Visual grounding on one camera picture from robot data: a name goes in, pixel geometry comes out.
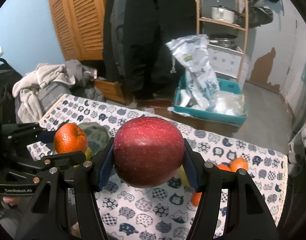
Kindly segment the person's hand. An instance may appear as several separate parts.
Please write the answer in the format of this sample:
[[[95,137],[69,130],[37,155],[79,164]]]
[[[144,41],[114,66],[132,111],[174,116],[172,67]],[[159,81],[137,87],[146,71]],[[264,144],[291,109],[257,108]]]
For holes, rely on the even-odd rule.
[[[3,196],[2,200],[4,201],[4,203],[10,206],[15,206],[19,204],[20,197]]]

